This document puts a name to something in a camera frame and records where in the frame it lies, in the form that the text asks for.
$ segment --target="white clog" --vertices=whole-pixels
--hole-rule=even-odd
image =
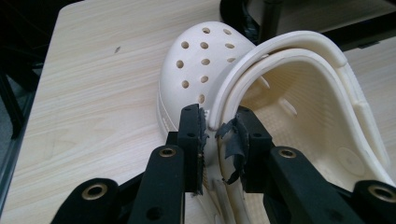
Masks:
[[[393,185],[361,87],[343,52],[323,35],[292,32],[256,47],[220,22],[191,27],[163,63],[157,117],[164,135],[177,130],[180,110],[191,104],[205,110],[207,189],[198,200],[212,223],[264,218],[262,196],[221,181],[234,168],[215,133],[239,105],[254,111],[276,146],[301,150],[335,185],[353,189],[362,179]]]

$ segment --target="light wood tabletop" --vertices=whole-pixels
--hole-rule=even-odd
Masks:
[[[84,1],[64,8],[51,39],[2,223],[50,223],[80,183],[119,184],[164,144],[156,120],[166,52],[186,29],[219,21],[219,1]],[[346,53],[396,160],[396,39]],[[389,169],[396,180],[395,166]],[[186,223],[206,223],[186,197]]]

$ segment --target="screw hole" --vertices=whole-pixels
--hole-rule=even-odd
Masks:
[[[164,148],[160,151],[160,156],[162,157],[173,157],[176,151],[172,148]]]
[[[209,34],[209,33],[210,33],[210,30],[209,30],[209,28],[207,28],[207,27],[203,28],[202,31],[203,31],[205,34]]]
[[[101,198],[107,192],[107,185],[103,183],[93,184],[82,192],[81,196],[87,201],[92,201]]]
[[[152,207],[146,213],[146,217],[152,221],[158,220],[162,216],[163,216],[163,210],[160,207]]]
[[[176,62],[176,66],[177,66],[178,68],[182,68],[182,67],[184,66],[183,61],[178,60],[178,61]]]
[[[379,200],[387,203],[396,203],[396,193],[390,189],[378,185],[372,185],[369,187],[369,191]]]
[[[280,149],[278,152],[279,152],[279,155],[281,155],[284,158],[290,158],[291,159],[291,158],[295,158],[297,156],[296,153],[293,152],[290,149],[283,148],[283,149]]]
[[[183,42],[181,43],[181,47],[182,47],[183,49],[187,49],[189,46],[190,46],[190,45],[189,45],[189,42],[187,42],[187,41],[183,41]]]
[[[209,45],[208,45],[206,42],[202,42],[200,45],[201,45],[201,48],[202,48],[202,49],[207,49],[207,48],[209,48]]]

